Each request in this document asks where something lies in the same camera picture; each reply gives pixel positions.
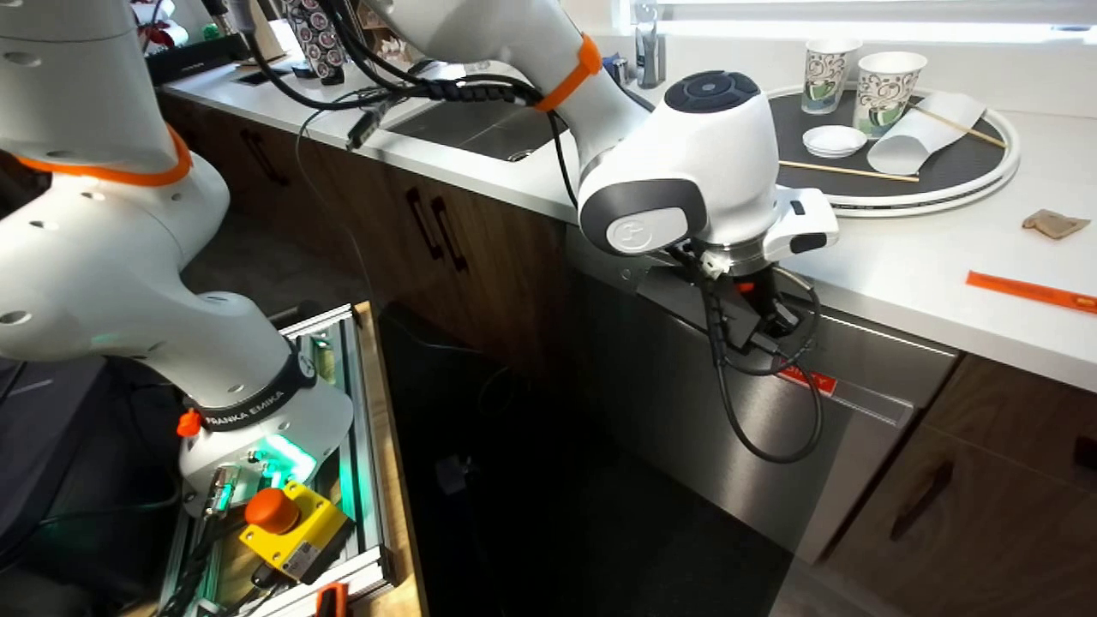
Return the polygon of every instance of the kitchen counter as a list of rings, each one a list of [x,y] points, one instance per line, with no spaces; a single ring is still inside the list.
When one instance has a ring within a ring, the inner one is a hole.
[[[178,78],[165,85],[165,92],[295,133],[311,110],[293,102],[268,84],[240,84],[240,77],[251,74],[255,69],[228,65]],[[301,92],[334,100],[358,85],[363,84],[301,85]],[[434,102],[394,106],[358,156],[574,223],[551,146],[510,165],[388,132],[426,106]],[[1021,140],[1021,170],[997,197],[933,217],[843,221],[837,247],[797,256],[788,269],[811,276],[820,300],[839,312],[1097,394],[1095,317],[963,286],[966,271],[991,271],[1097,295],[1097,228],[1060,244],[1021,229],[1021,221],[1035,211],[1097,217],[1091,165],[1097,116],[1039,110],[997,114],[1008,116]],[[308,129],[308,137],[344,148],[352,121],[352,114],[322,114]]]

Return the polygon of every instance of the stainless steel panel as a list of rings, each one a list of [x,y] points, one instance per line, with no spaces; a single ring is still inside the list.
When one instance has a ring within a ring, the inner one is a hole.
[[[813,397],[782,376],[732,376],[732,404],[770,452],[792,452],[813,416],[825,416],[813,456],[780,466],[750,456],[727,424],[694,286],[626,276],[607,288],[581,276],[574,333],[582,333],[576,383],[626,447],[811,564],[958,362],[950,350],[823,317],[806,368],[837,376],[832,397]]]

